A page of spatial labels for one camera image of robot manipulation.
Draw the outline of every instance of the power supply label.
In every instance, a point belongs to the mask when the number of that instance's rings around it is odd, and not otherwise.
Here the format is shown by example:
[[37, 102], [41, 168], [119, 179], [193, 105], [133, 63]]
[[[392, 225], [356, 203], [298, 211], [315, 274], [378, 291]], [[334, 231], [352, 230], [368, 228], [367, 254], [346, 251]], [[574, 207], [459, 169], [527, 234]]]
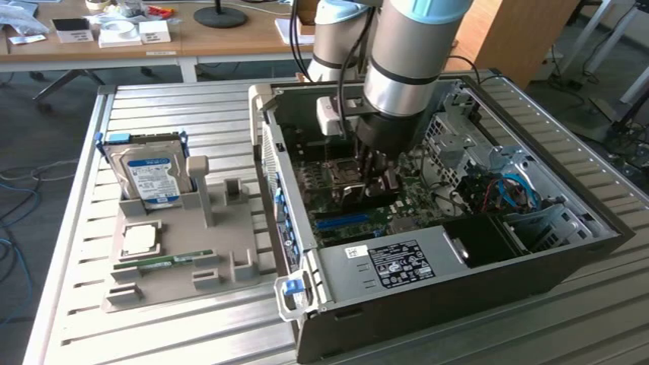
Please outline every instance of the power supply label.
[[170, 175], [173, 161], [169, 158], [151, 158], [129, 162], [141, 198], [150, 203], [170, 203], [179, 199], [181, 190], [177, 178]]
[[416, 240], [370, 249], [370, 257], [384, 287], [400, 287], [435, 277]]

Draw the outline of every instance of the lamp base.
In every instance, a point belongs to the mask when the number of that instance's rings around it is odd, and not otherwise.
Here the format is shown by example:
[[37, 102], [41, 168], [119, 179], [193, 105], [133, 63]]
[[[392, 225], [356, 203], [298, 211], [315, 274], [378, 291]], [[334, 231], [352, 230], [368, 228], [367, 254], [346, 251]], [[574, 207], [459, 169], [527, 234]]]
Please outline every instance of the lamp base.
[[233, 8], [222, 8], [222, 14], [219, 14], [217, 7], [210, 6], [197, 10], [194, 20], [210, 28], [234, 28], [249, 21], [249, 15]]

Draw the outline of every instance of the blue expansion slot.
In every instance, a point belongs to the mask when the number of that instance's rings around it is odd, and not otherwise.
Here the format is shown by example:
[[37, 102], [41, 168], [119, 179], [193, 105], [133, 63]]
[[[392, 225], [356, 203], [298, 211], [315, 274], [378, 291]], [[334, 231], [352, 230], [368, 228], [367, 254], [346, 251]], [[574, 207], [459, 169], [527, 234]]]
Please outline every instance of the blue expansion slot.
[[370, 221], [370, 216], [367, 214], [348, 215], [347, 217], [318, 221], [316, 228], [319, 230], [331, 230], [334, 228], [350, 226], [352, 224], [362, 224], [368, 221]]

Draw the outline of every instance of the green circuit board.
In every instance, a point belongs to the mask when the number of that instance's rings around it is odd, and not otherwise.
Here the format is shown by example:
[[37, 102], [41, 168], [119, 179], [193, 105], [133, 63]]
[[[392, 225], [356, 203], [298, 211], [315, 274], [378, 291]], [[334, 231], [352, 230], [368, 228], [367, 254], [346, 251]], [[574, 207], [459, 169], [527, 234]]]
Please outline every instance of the green circuit board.
[[332, 198], [332, 191], [344, 176], [332, 173], [331, 164], [351, 163], [351, 159], [324, 162], [300, 162], [294, 164], [304, 205], [308, 211], [312, 230], [322, 246], [336, 246], [368, 240], [378, 236], [398, 234], [408, 230], [434, 227], [448, 218], [452, 211], [443, 211], [431, 197], [431, 189], [419, 174], [410, 170], [418, 169], [415, 157], [403, 155], [400, 159], [402, 183], [404, 189], [398, 200], [383, 208], [371, 208], [354, 214], [366, 214], [368, 219], [362, 224], [351, 224], [334, 229], [319, 229], [316, 222], [323, 214], [336, 211], [340, 207]]

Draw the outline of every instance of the aluminum slatted table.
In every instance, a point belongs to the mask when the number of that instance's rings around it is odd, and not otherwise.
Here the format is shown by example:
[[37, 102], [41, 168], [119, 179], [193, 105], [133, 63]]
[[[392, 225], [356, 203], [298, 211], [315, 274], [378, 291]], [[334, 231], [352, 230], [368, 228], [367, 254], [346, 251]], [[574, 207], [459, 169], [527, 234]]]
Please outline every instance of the aluminum slatted table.
[[[291, 326], [274, 298], [275, 261], [250, 144], [249, 87], [266, 82], [127, 86], [98, 96], [26, 364], [295, 363]], [[619, 364], [649, 358], [649, 200], [516, 87], [498, 79], [484, 87], [639, 235], [550, 293], [323, 363]], [[496, 138], [508, 138], [488, 116], [483, 123]], [[239, 176], [251, 188], [263, 282], [106, 314], [121, 189], [93, 137], [98, 131], [179, 129], [191, 136], [191, 154], [210, 158], [209, 183]]]

